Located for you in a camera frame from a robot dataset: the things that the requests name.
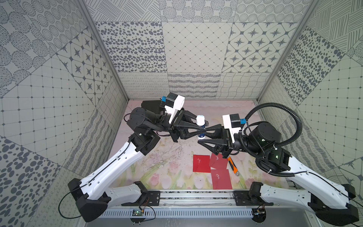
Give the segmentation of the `orange adjustable wrench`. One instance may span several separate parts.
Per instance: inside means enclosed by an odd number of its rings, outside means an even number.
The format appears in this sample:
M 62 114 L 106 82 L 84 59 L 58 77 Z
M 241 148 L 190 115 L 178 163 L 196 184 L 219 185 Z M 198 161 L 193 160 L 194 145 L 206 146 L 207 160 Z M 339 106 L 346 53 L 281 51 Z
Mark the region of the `orange adjustable wrench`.
M 232 160 L 232 158 L 231 158 L 231 157 L 228 157 L 228 162 L 229 162 L 229 165 L 230 165 L 230 167 L 231 167 L 232 171 L 234 172 L 234 174 L 235 174 L 236 176 L 239 176 L 239 175 L 240 175 L 240 173 L 239 173 L 239 171 L 238 171 L 238 168 L 237 168 L 237 166 L 235 165 L 235 163 L 233 162 L 233 160 Z

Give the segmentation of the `aluminium mounting rail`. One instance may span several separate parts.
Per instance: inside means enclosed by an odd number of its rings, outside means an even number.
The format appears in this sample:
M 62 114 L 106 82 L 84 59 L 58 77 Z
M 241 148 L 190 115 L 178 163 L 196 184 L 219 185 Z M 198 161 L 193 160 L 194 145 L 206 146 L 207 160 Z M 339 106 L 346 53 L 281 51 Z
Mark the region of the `aluminium mounting rail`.
M 311 195 L 306 190 L 282 189 L 264 185 L 258 189 L 237 191 L 249 191 L 250 193 L 259 195 L 265 202 L 274 203 L 273 206 L 308 209 L 308 203 L 311 201 Z M 233 190 L 161 190 L 160 192 L 159 206 L 236 206 L 233 198 Z M 108 208 L 121 206 L 129 202 L 134 203 L 142 193 L 140 189 L 132 189 L 130 186 L 107 189 L 106 195 L 111 197 L 111 201 L 108 202 Z

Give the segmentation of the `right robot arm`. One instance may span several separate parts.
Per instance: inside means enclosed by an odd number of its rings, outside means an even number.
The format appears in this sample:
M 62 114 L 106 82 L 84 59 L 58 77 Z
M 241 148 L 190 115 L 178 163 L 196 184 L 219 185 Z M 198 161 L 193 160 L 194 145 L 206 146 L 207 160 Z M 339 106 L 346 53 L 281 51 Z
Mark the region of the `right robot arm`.
M 256 166 L 265 174 L 282 177 L 298 184 L 300 189 L 279 189 L 261 182 L 252 182 L 247 195 L 233 194 L 236 204 L 250 203 L 263 210 L 266 205 L 287 204 L 314 213 L 320 220 L 334 226 L 355 224 L 359 221 L 355 189 L 348 184 L 336 184 L 314 172 L 290 152 L 278 147 L 281 134 L 268 122 L 253 123 L 248 135 L 242 129 L 250 126 L 245 119 L 232 123 L 197 129 L 205 139 L 198 143 L 212 153 L 231 156 L 232 151 L 245 152 L 255 158 Z

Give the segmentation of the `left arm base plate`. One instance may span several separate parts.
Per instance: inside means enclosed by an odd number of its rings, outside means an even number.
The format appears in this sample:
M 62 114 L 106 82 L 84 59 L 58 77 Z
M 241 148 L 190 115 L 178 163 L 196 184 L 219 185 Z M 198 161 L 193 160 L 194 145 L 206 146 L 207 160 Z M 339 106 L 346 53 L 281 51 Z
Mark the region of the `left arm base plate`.
M 124 203 L 122 206 L 159 206 L 160 191 L 143 192 L 134 203 Z

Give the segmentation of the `black plastic case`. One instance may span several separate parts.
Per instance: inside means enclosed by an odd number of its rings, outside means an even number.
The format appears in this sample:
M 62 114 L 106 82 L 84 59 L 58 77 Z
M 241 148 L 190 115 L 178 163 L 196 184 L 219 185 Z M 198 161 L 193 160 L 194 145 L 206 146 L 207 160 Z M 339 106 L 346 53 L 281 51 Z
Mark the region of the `black plastic case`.
M 161 100 L 148 100 L 141 103 L 141 107 L 155 114 L 161 114 L 164 108 L 161 106 Z

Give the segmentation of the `left circuit board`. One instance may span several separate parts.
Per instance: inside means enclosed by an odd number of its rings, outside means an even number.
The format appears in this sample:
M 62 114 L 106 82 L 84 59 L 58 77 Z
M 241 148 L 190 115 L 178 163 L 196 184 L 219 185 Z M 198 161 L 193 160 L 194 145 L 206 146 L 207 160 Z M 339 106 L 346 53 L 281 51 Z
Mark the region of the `left circuit board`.
M 134 223 L 134 224 L 140 224 L 145 220 L 145 215 L 144 212 L 142 210 L 136 210 L 134 209 L 131 215 L 130 220 Z

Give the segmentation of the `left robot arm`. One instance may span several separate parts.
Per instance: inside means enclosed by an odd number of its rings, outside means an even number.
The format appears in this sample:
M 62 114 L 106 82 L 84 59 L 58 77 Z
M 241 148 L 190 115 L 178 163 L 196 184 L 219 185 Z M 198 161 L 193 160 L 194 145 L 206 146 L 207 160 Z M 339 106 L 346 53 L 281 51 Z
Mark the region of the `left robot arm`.
M 68 188 L 85 222 L 92 222 L 114 206 L 141 207 L 149 203 L 149 192 L 141 181 L 117 188 L 112 188 L 111 184 L 155 148 L 160 141 L 159 132 L 168 132 L 174 142 L 205 133 L 209 123 L 204 116 L 194 115 L 184 108 L 176 109 L 173 114 L 168 113 L 169 107 L 165 109 L 163 114 L 156 114 L 135 108 L 127 121 L 133 134 L 123 147 L 90 175 L 69 182 Z

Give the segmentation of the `circuit board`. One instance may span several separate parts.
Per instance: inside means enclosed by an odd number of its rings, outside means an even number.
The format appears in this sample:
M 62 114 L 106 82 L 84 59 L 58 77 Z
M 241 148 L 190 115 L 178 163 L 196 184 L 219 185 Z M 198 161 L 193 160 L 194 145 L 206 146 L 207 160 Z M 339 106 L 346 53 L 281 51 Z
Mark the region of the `circuit board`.
M 256 223 L 263 223 L 266 219 L 266 210 L 262 208 L 252 209 L 252 220 Z
M 144 212 L 142 210 L 136 210 L 134 209 L 131 215 L 130 220 L 134 223 L 134 224 L 140 224 L 145 220 L 145 215 Z

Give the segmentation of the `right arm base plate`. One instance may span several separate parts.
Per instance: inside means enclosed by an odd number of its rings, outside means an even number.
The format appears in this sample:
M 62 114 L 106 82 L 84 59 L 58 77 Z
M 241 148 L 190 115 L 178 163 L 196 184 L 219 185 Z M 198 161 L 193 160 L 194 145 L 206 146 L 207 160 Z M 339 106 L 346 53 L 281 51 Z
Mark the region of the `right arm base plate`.
M 259 195 L 249 191 L 233 191 L 236 206 L 273 206 L 272 202 L 265 202 Z

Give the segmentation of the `right circuit board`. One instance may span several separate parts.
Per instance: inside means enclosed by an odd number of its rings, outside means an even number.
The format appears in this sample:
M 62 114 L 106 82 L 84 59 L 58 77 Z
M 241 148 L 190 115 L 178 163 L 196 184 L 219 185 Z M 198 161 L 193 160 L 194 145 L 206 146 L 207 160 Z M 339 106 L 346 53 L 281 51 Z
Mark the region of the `right circuit board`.
M 252 220 L 256 223 L 263 223 L 266 219 L 266 210 L 262 208 L 252 209 Z

